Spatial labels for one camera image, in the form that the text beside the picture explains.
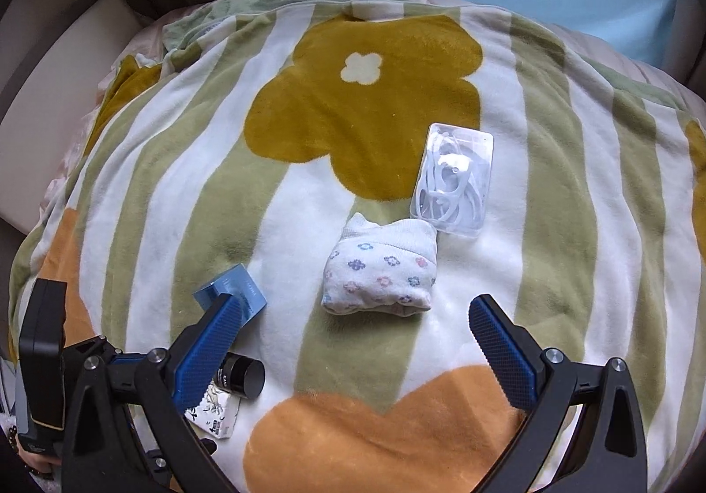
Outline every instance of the folded sock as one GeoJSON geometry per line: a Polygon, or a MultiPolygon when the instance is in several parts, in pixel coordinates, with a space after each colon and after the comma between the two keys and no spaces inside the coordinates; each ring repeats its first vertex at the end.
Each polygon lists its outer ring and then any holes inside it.
{"type": "Polygon", "coordinates": [[[380,226],[357,212],[328,257],[321,304],[327,312],[429,310],[436,281],[436,230],[406,218],[380,226]]]}

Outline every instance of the blue gripper pad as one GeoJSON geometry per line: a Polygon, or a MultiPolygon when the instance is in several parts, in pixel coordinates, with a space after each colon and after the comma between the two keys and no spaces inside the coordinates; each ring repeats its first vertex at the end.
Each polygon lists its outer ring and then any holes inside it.
{"type": "Polygon", "coordinates": [[[524,411],[534,409],[537,403],[534,370],[482,297],[471,302],[468,324],[510,405],[524,411]]]}
{"type": "Polygon", "coordinates": [[[217,303],[220,300],[214,302],[211,311],[206,312],[195,326],[185,328],[170,349],[178,347],[181,350],[184,347],[180,339],[182,336],[186,342],[191,342],[191,347],[185,348],[183,356],[174,356],[181,358],[174,369],[172,391],[172,400],[179,412],[185,412],[201,402],[208,384],[240,331],[242,313],[239,300],[226,294],[223,298],[222,305],[217,303]],[[190,328],[200,330],[193,341],[189,335],[193,331],[187,332],[190,328]]]}

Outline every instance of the blanket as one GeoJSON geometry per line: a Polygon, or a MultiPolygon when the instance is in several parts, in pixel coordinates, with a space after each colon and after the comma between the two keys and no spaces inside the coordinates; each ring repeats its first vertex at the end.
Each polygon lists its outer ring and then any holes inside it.
{"type": "Polygon", "coordinates": [[[522,419],[468,330],[469,301],[489,293],[543,347],[626,358],[650,486],[665,489],[706,426],[706,138],[682,100],[479,5],[220,0],[165,44],[159,77],[133,68],[131,90],[114,85],[20,249],[15,347],[37,277],[68,282],[67,345],[102,333],[146,352],[243,263],[268,305],[234,351],[267,382],[214,455],[234,484],[466,493],[522,419]],[[373,82],[347,69],[352,53],[379,56],[373,82]],[[433,122],[495,138],[480,237],[439,235],[425,315],[327,314],[341,229],[355,212],[408,216],[433,122]]]}

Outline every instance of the silver bolt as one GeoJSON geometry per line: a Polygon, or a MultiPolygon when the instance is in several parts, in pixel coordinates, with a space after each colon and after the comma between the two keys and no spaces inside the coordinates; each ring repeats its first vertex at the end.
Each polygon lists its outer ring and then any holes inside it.
{"type": "Polygon", "coordinates": [[[86,361],[83,363],[83,367],[88,370],[96,369],[99,363],[100,359],[98,359],[98,356],[92,355],[90,358],[86,358],[86,361]]]}
{"type": "Polygon", "coordinates": [[[555,347],[550,347],[546,352],[546,359],[552,362],[552,364],[560,364],[564,361],[564,354],[557,350],[555,347]]]}
{"type": "Polygon", "coordinates": [[[167,351],[163,347],[156,347],[147,353],[147,359],[153,364],[161,364],[167,357],[167,351]]]}
{"type": "Polygon", "coordinates": [[[613,358],[611,360],[611,365],[616,372],[625,372],[627,366],[625,362],[620,358],[613,358]]]}

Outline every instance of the small blue cardboard box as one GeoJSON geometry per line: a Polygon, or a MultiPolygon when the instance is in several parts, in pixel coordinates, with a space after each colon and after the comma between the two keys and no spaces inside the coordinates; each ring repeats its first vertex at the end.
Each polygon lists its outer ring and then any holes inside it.
{"type": "Polygon", "coordinates": [[[231,294],[240,300],[243,317],[241,326],[245,326],[267,305],[267,300],[242,264],[233,266],[223,274],[218,274],[211,282],[202,286],[198,292],[194,292],[193,297],[205,312],[213,300],[221,294],[231,294]]]}

